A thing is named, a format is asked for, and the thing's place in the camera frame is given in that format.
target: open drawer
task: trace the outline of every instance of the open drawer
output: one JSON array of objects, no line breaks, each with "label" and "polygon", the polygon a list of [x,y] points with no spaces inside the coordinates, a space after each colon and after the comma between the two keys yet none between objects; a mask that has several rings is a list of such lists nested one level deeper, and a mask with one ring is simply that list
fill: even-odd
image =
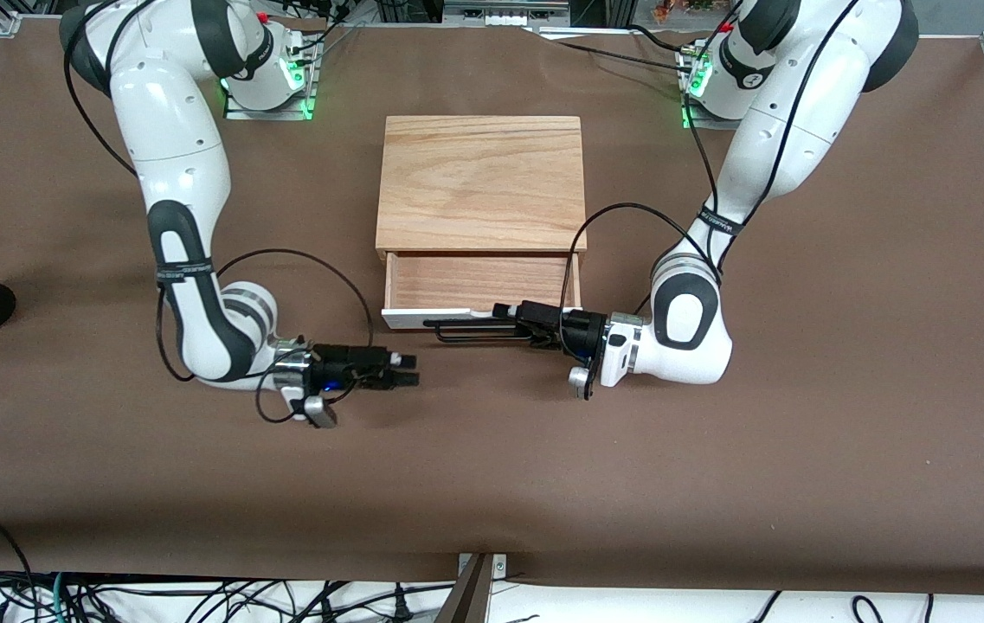
[{"label": "open drawer", "polygon": [[[487,318],[496,303],[557,305],[564,255],[388,253],[383,316],[393,330],[425,330],[425,320]],[[579,255],[572,256],[564,306],[580,306]]]}]

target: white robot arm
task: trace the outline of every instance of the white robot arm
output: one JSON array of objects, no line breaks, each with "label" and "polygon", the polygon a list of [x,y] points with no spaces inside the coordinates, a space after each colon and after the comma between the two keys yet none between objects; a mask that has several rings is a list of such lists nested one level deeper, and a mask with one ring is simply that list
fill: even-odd
[{"label": "white robot arm", "polygon": [[413,357],[381,347],[278,339],[267,289],[249,281],[219,287],[211,236],[230,172],[197,82],[224,79],[254,110],[281,106],[300,90],[287,71],[286,29],[262,19],[247,0],[108,0],[66,12],[61,42],[73,50],[77,74],[113,100],[183,363],[208,385],[279,390],[297,419],[329,427],[336,422],[321,391],[415,385],[417,374],[396,371],[413,368]]},{"label": "white robot arm", "polygon": [[[736,27],[710,47],[713,75],[693,95],[714,117],[742,120],[717,193],[689,229],[714,266],[762,202],[807,180],[860,94],[890,80],[917,40],[910,0],[742,3]],[[649,323],[614,316],[601,385],[613,387],[627,372],[711,383],[726,370],[732,342],[718,283],[692,241],[653,266]]]}]

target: electrical cord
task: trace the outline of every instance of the electrical cord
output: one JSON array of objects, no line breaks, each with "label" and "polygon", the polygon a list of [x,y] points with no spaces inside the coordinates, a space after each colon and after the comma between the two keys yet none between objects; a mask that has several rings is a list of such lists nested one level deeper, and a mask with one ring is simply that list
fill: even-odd
[{"label": "electrical cord", "polygon": [[680,47],[679,46],[673,46],[671,43],[665,43],[665,41],[661,41],[660,39],[657,38],[656,35],[653,34],[653,32],[650,32],[649,30],[646,30],[645,28],[641,27],[638,24],[633,23],[633,24],[627,25],[627,30],[632,30],[634,32],[640,32],[640,33],[642,33],[642,35],[645,35],[646,36],[646,39],[649,39],[650,41],[653,41],[654,46],[657,46],[658,48],[665,48],[666,50],[669,50],[670,52],[678,52],[678,51],[680,51]]},{"label": "electrical cord", "polygon": [[307,43],[305,46],[302,46],[300,48],[295,48],[293,52],[298,53],[305,50],[310,50],[310,48],[314,48],[315,46],[318,46],[318,44],[322,43],[323,40],[326,39],[326,36],[329,35],[330,32],[333,31],[335,28],[337,28],[338,24],[340,23],[342,23],[342,20],[338,20],[338,19],[334,20],[333,23],[331,23],[330,25],[328,25],[328,27],[326,27],[326,30],[322,31],[322,35],[319,35],[318,39],[315,39],[314,41],[311,41],[310,43]]},{"label": "electrical cord", "polygon": [[164,284],[157,284],[157,319],[154,323],[154,335],[157,336],[157,352],[160,355],[160,362],[164,364],[164,369],[168,370],[168,374],[172,375],[172,378],[178,380],[179,382],[189,382],[191,379],[196,378],[196,375],[189,374],[184,376],[180,372],[176,371],[176,368],[172,367],[172,364],[168,362],[168,352],[164,350],[164,331],[162,330],[162,319],[164,316]]},{"label": "electrical cord", "polygon": [[123,157],[115,151],[114,147],[111,147],[107,143],[107,139],[103,138],[103,134],[100,134],[99,127],[95,126],[91,117],[88,117],[87,110],[84,110],[84,104],[80,102],[80,96],[76,94],[76,87],[73,86],[73,75],[72,75],[72,64],[73,64],[73,52],[76,51],[76,44],[80,42],[80,39],[84,39],[84,27],[92,20],[92,17],[100,14],[101,11],[111,7],[115,3],[115,0],[106,0],[104,3],[97,5],[91,11],[84,13],[84,16],[80,18],[80,22],[76,23],[76,30],[73,32],[72,38],[68,39],[68,44],[65,46],[65,59],[64,59],[64,71],[65,71],[65,87],[68,87],[68,95],[71,96],[74,106],[76,106],[76,111],[80,112],[80,118],[84,119],[84,123],[87,124],[88,130],[92,131],[95,135],[97,141],[100,141],[100,145],[103,145],[103,149],[107,150],[107,153],[111,154],[112,158],[115,158],[116,162],[123,165],[123,169],[127,170],[129,174],[133,177],[138,177],[137,171],[134,170],[128,162],[126,162]]},{"label": "electrical cord", "polygon": [[776,603],[776,600],[780,599],[781,593],[784,591],[776,591],[769,596],[769,600],[765,602],[764,606],[761,607],[761,614],[757,615],[756,619],[750,620],[749,623],[765,623],[765,619],[769,618],[769,612],[772,612],[772,606]]},{"label": "electrical cord", "polygon": [[[868,599],[864,595],[854,595],[851,602],[849,602],[849,610],[852,610],[852,619],[856,620],[856,623],[866,623],[864,619],[860,618],[860,611],[857,607],[859,604],[865,604],[868,606],[868,610],[872,611],[872,616],[875,616],[876,623],[884,623],[883,616],[880,616],[880,611],[876,609],[876,604],[872,603],[871,599]],[[923,623],[930,623],[930,615],[934,612],[934,593],[926,594],[926,611],[923,613]]]},{"label": "electrical cord", "polygon": [[[845,21],[845,19],[849,16],[849,13],[852,12],[852,9],[856,7],[858,2],[859,0],[849,1],[849,4],[846,6],[845,10],[841,11],[840,15],[837,16],[837,19],[834,20],[834,23],[831,25],[831,28],[828,29],[826,35],[823,35],[823,40],[820,41],[819,47],[815,48],[815,52],[811,56],[811,63],[808,64],[807,71],[803,74],[803,80],[800,81],[800,87],[796,90],[795,101],[792,102],[792,110],[788,114],[788,122],[784,124],[784,131],[780,138],[780,147],[776,150],[776,159],[773,161],[772,171],[769,172],[769,182],[768,184],[765,184],[765,190],[761,193],[760,197],[757,197],[756,204],[753,204],[753,209],[749,211],[749,216],[746,216],[745,220],[742,221],[742,225],[748,224],[749,221],[753,220],[753,216],[756,215],[757,210],[760,209],[766,198],[769,198],[769,193],[772,192],[773,185],[776,183],[776,174],[780,172],[780,165],[784,159],[784,150],[788,147],[788,137],[791,137],[792,127],[795,124],[795,117],[800,111],[800,102],[803,100],[804,92],[807,91],[807,83],[811,81],[811,75],[815,71],[815,66],[819,64],[819,58],[823,55],[823,50],[825,50],[826,45],[831,42],[831,38],[833,38],[834,33],[837,32],[837,29],[841,23]],[[724,263],[726,260],[726,253],[729,251],[730,249],[728,248],[722,253],[722,257],[718,259],[718,264]]]},{"label": "electrical cord", "polygon": [[119,26],[115,28],[114,35],[111,36],[111,44],[107,46],[107,63],[104,64],[104,74],[107,74],[107,96],[111,96],[111,64],[115,60],[115,47],[119,45],[119,39],[123,36],[123,31],[126,30],[126,25],[131,23],[131,20],[142,12],[144,8],[148,7],[149,4],[155,3],[157,0],[144,0],[143,3],[137,5],[133,11],[126,13],[123,17],[123,21],[119,22]]},{"label": "electrical cord", "polygon": [[[698,255],[700,255],[703,261],[705,261],[706,266],[710,268],[711,275],[714,277],[716,283],[718,285],[722,285],[722,274],[718,272],[716,266],[714,266],[714,263],[712,263],[710,257],[708,257],[706,253],[703,253],[703,249],[696,242],[696,238],[690,237],[688,235],[688,229],[681,228],[681,226],[678,225],[676,221],[674,221],[670,216],[661,212],[661,210],[650,208],[650,206],[647,206],[645,204],[640,204],[640,202],[616,202],[615,204],[609,205],[604,209],[600,209],[599,212],[594,213],[590,217],[588,217],[587,220],[585,220],[585,222],[583,222],[583,224],[580,225],[580,227],[576,230],[576,235],[572,236],[572,244],[569,245],[568,256],[567,259],[564,260],[564,281],[562,281],[562,297],[560,297],[560,306],[559,306],[560,309],[564,309],[564,300],[566,300],[568,297],[568,283],[572,273],[572,256],[574,256],[576,253],[576,245],[580,241],[580,236],[583,236],[583,230],[587,229],[588,225],[594,223],[594,221],[597,220],[597,218],[605,215],[607,212],[613,212],[613,210],[624,209],[624,208],[640,209],[642,210],[642,212],[653,214],[653,216],[657,216],[658,218],[660,218],[661,221],[665,221],[665,224],[668,224],[670,228],[673,228],[677,230],[677,232],[681,233],[681,235],[685,237],[685,239],[689,241],[689,243],[691,243],[692,247],[696,249]],[[562,343],[562,351],[564,352],[564,354],[571,355],[572,358],[575,358],[575,360],[577,360],[577,362],[587,364],[585,359],[577,355],[575,352],[568,350],[568,348],[564,346],[563,316],[564,316],[563,314],[557,315],[557,335],[558,338],[560,339],[560,343]]]},{"label": "electrical cord", "polygon": [[[273,363],[269,364],[269,367],[267,367],[265,371],[261,372],[261,378],[257,382],[257,389],[254,390],[254,406],[257,408],[257,415],[261,415],[261,419],[263,421],[269,423],[283,423],[295,417],[295,411],[290,411],[290,413],[285,415],[285,417],[270,418],[269,415],[265,413],[265,408],[261,406],[261,390],[265,388],[265,379],[269,378],[269,375],[277,369],[277,363],[283,362],[283,360],[291,357],[292,355],[303,354],[303,352],[306,352],[305,348],[293,348],[292,350],[285,352],[285,354],[275,358]],[[311,422],[311,426],[314,426],[314,428],[318,428],[317,423],[314,423],[311,418],[306,418],[306,421]]]},{"label": "electrical cord", "polygon": [[643,64],[643,66],[668,68],[668,70],[672,70],[675,72],[685,72],[685,74],[686,72],[691,71],[688,67],[679,67],[679,66],[673,66],[673,64],[669,64],[669,63],[660,63],[657,61],[650,61],[648,59],[639,59],[638,56],[619,55],[619,53],[608,52],[607,50],[599,50],[598,48],[588,48],[587,46],[578,46],[578,44],[569,43],[567,41],[557,40],[554,41],[554,43],[560,44],[560,46],[564,46],[566,48],[573,48],[574,50],[591,52],[594,53],[594,55],[610,56],[610,58],[613,59],[629,61],[632,63],[640,63]]},{"label": "electrical cord", "polygon": [[[33,601],[37,603],[37,584],[34,583],[34,573],[31,571],[31,568],[29,568],[29,561],[26,560],[25,553],[23,553],[22,548],[18,547],[17,541],[14,540],[14,537],[10,535],[8,529],[4,528],[1,523],[0,536],[3,536],[3,539],[8,542],[8,545],[10,545],[10,548],[14,550],[14,555],[18,556],[18,563],[22,564],[22,570],[26,577],[26,583],[29,584],[29,588],[31,588],[31,591],[33,592]],[[34,608],[34,620],[35,623],[40,620],[38,619],[37,608]]]},{"label": "electrical cord", "polygon": [[[357,296],[358,303],[361,304],[362,311],[364,311],[365,324],[366,326],[368,326],[368,330],[369,330],[368,346],[372,346],[374,340],[376,340],[376,327],[374,327],[372,323],[372,311],[369,308],[368,300],[364,298],[364,295],[361,293],[360,289],[357,288],[357,285],[353,283],[352,279],[346,277],[345,273],[338,271],[338,269],[334,267],[332,264],[330,264],[329,261],[322,260],[318,256],[312,255],[305,251],[299,251],[298,249],[294,249],[294,248],[280,248],[280,247],[260,248],[257,249],[257,251],[243,253],[235,257],[233,260],[227,261],[226,264],[222,265],[222,268],[219,268],[218,271],[215,272],[215,276],[222,277],[225,272],[229,271],[229,269],[234,267],[235,265],[238,265],[242,261],[249,260],[250,257],[257,257],[259,255],[294,255],[297,257],[303,257],[303,259],[314,261],[314,263],[321,265],[323,268],[328,269],[328,271],[330,271],[331,273],[334,273],[334,275],[337,275],[338,279],[342,280],[342,283],[345,283],[346,286],[352,289],[353,294]],[[180,372],[176,371],[175,368],[172,367],[170,360],[168,360],[167,350],[164,349],[163,318],[164,318],[164,297],[166,297],[166,291],[164,290],[164,285],[162,284],[158,284],[158,290],[159,292],[157,294],[157,316],[155,319],[154,334],[157,339],[157,352],[160,355],[160,362],[162,362],[162,364],[164,365],[164,369],[168,370],[168,374],[172,375],[172,378],[178,380],[179,382],[190,382],[191,379],[196,378],[196,375],[190,374],[184,376],[180,374]],[[270,366],[270,370],[266,370],[265,372],[259,372],[259,374],[257,375],[249,375],[245,377],[245,378],[254,378],[254,377],[260,378],[260,381],[258,382],[258,390],[257,390],[258,397],[257,400],[255,400],[255,403],[260,403],[259,393],[260,393],[261,386],[265,382],[265,377],[267,377],[267,375],[271,375],[273,371],[274,371],[273,366]],[[332,399],[330,403],[338,402],[338,400],[345,398],[345,396],[348,394],[349,394],[349,390],[346,390],[345,394],[339,395],[338,398]],[[267,415],[263,414],[263,411],[260,411],[260,414],[261,417],[265,419],[265,421],[277,423],[275,422],[274,418],[269,418],[267,417]]]},{"label": "electrical cord", "polygon": [[[352,279],[346,277],[345,273],[338,271],[338,269],[334,267],[333,264],[330,264],[329,261],[322,260],[321,257],[312,255],[307,252],[299,251],[298,249],[294,249],[294,248],[280,248],[280,247],[262,248],[262,249],[257,249],[257,251],[244,253],[242,255],[239,255],[238,257],[235,257],[231,261],[227,261],[227,263],[223,265],[222,268],[218,269],[218,272],[215,273],[215,276],[222,277],[223,273],[227,272],[228,269],[230,269],[231,267],[234,267],[234,265],[240,263],[240,261],[249,260],[250,257],[255,257],[258,255],[267,255],[267,254],[285,254],[285,255],[294,255],[297,257],[303,257],[303,259],[314,261],[315,264],[319,264],[323,268],[328,269],[328,271],[330,271],[331,273],[334,273],[334,275],[338,276],[338,279],[341,279],[342,283],[345,283],[346,286],[348,286],[350,290],[353,291],[353,295],[357,296],[357,301],[358,303],[361,304],[361,309],[362,311],[364,311],[365,326],[368,327],[369,330],[369,339],[366,346],[372,346],[372,344],[376,341],[376,327],[374,327],[372,323],[372,311],[369,308],[369,301],[364,298],[364,295],[361,293],[361,289],[357,288],[357,284],[354,284]],[[274,359],[273,363],[271,363],[270,366],[267,367],[265,371],[261,372],[257,382],[257,389],[254,391],[254,406],[257,408],[257,414],[264,421],[270,423],[282,423],[282,422],[289,421],[291,418],[293,418],[294,414],[287,414],[285,415],[285,417],[282,418],[269,417],[269,415],[265,413],[265,409],[263,409],[263,407],[261,406],[261,391],[263,390],[263,386],[265,386],[265,380],[275,371],[275,366],[277,366],[277,363],[282,362],[283,359],[289,357],[292,354],[295,354],[295,352],[305,352],[305,351],[306,350],[289,350],[288,352],[285,352],[285,354],[281,355],[277,359]],[[336,398],[326,399],[326,403],[328,403],[328,405],[333,405],[333,403],[336,403],[344,399],[347,395],[352,393],[353,387],[354,386],[349,386],[348,388],[346,388],[344,393],[338,395],[338,397]],[[314,421],[311,421],[310,418],[308,418],[308,421],[310,421],[311,425],[315,426],[315,428],[318,428],[318,425],[315,425]]]},{"label": "electrical cord", "polygon": [[[257,599],[258,596],[261,593],[266,592],[267,590],[270,590],[270,588],[275,587],[275,585],[277,585],[279,583],[281,583],[281,580],[274,580],[273,582],[269,582],[269,583],[263,585],[263,587],[258,588],[257,591],[254,591],[253,594],[246,595],[246,599],[243,602],[239,602],[238,604],[235,604],[235,606],[236,607],[241,607],[242,604],[248,604],[248,603],[253,602],[253,600]],[[252,587],[254,584],[255,584],[255,582],[250,582],[248,584],[243,585],[243,587],[239,588],[238,591],[234,591],[234,592],[231,592],[230,594],[226,595],[225,598],[222,598],[222,601],[220,601],[220,602],[216,603],[214,606],[212,606],[210,608],[210,610],[208,610],[207,613],[204,614],[202,616],[202,618],[200,618],[196,623],[203,623],[205,620],[207,620],[207,618],[209,618],[209,616],[211,614],[214,614],[215,610],[218,610],[218,607],[219,606],[222,606],[223,603],[225,603],[226,604],[226,607],[227,607],[226,619],[225,620],[230,620],[230,618],[232,616],[231,612],[237,613],[238,610],[240,610],[240,608],[238,608],[238,610],[231,610],[230,600],[232,598],[234,598],[234,595],[235,594],[241,594],[243,591],[246,590],[246,588]]]},{"label": "electrical cord", "polygon": [[61,573],[53,577],[53,615],[61,623],[65,623],[65,615],[61,612]]},{"label": "electrical cord", "polygon": [[[711,44],[714,43],[714,40],[716,40],[718,33],[722,32],[722,28],[724,27],[724,25],[726,23],[729,23],[730,20],[732,20],[733,17],[737,15],[738,9],[741,8],[742,8],[742,0],[737,0],[737,3],[734,3],[732,7],[730,7],[730,11],[726,13],[724,17],[722,17],[722,20],[718,23],[718,25],[714,28],[714,31],[711,33],[711,36],[708,36],[708,39],[706,39],[706,43],[703,43],[703,47],[701,48],[700,53],[698,53],[698,55],[696,56],[696,62],[692,63],[691,70],[693,73],[698,71],[698,67],[701,66],[703,62],[703,58],[706,56],[706,52],[710,50]],[[703,147],[703,139],[700,137],[700,134],[698,134],[698,128],[696,127],[696,120],[693,118],[692,115],[691,98],[689,98],[688,90],[686,90],[686,88],[681,93],[681,102],[683,104],[683,109],[685,109],[685,117],[688,119],[688,129],[692,133],[693,141],[696,141],[696,149],[698,150],[698,153],[700,153],[700,158],[703,161],[703,169],[706,170],[706,178],[708,178],[708,182],[711,185],[711,212],[713,212],[714,214],[718,214],[717,181],[716,178],[714,177],[714,170],[711,169],[711,159],[708,157],[708,155],[706,155],[706,149],[705,147]],[[706,234],[706,252],[708,252],[709,255],[711,252],[711,243],[713,242],[713,238],[714,238],[714,229],[710,229],[708,234]],[[722,271],[722,259],[718,259],[718,271],[720,272]]]},{"label": "electrical cord", "polygon": [[374,327],[372,324],[372,311],[369,308],[369,301],[365,300],[364,295],[361,294],[360,288],[357,288],[357,284],[354,284],[352,279],[346,277],[345,273],[338,271],[338,269],[335,268],[333,264],[330,264],[329,261],[322,260],[321,257],[318,257],[317,255],[311,255],[306,251],[299,251],[298,249],[295,248],[283,248],[283,247],[259,248],[257,249],[257,251],[243,253],[238,257],[235,257],[233,260],[227,261],[226,264],[222,265],[222,268],[218,269],[218,272],[215,272],[215,276],[222,277],[222,274],[229,271],[230,268],[234,267],[235,265],[238,265],[242,261],[249,260],[250,257],[257,257],[258,255],[294,255],[297,257],[302,257],[302,259],[305,260],[314,261],[315,264],[322,266],[323,268],[326,269],[326,271],[330,271],[331,273],[334,273],[334,275],[336,275],[338,279],[342,280],[342,283],[345,283],[346,286],[348,286],[350,290],[353,291],[353,295],[357,296],[358,303],[361,303],[362,311],[364,311],[365,326],[369,328],[369,342],[366,344],[366,346],[372,346],[374,340],[376,340],[376,327]]}]

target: table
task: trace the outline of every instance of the table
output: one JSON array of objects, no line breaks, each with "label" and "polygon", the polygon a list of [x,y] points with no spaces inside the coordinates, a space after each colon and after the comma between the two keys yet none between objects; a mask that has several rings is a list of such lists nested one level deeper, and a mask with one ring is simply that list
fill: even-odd
[{"label": "table", "polygon": [[[589,213],[688,222],[708,194],[652,68],[520,30],[361,28],[321,75],[311,122],[219,122],[218,263],[301,247],[380,308],[389,114],[578,115]],[[120,145],[107,99],[80,95]],[[729,135],[704,137],[718,166]],[[534,583],[984,592],[976,40],[923,40],[746,229],[726,266],[736,349],[710,387],[630,378],[578,402],[567,358],[385,334],[420,356],[419,389],[353,395],[338,430],[269,426],[250,395],[160,368],[140,206],[68,101],[56,21],[25,20],[0,41],[0,280],[20,296],[0,330],[0,520],[41,570],[433,580],[478,549]],[[585,305],[630,311],[671,236],[627,214],[589,238]],[[273,289],[285,335],[364,339],[320,268],[237,277]]]}]

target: wood grain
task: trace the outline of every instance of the wood grain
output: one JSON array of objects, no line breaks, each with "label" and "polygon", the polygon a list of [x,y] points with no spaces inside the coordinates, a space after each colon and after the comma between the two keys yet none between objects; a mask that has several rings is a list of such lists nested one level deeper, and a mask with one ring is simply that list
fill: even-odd
[{"label": "wood grain", "polygon": [[[566,305],[579,306],[579,256],[572,263]],[[490,312],[496,303],[535,300],[557,305],[564,258],[388,254],[388,309],[471,308]]]},{"label": "wood grain", "polygon": [[[388,117],[376,249],[564,252],[585,218],[576,117]],[[578,251],[586,251],[586,236]]]}]

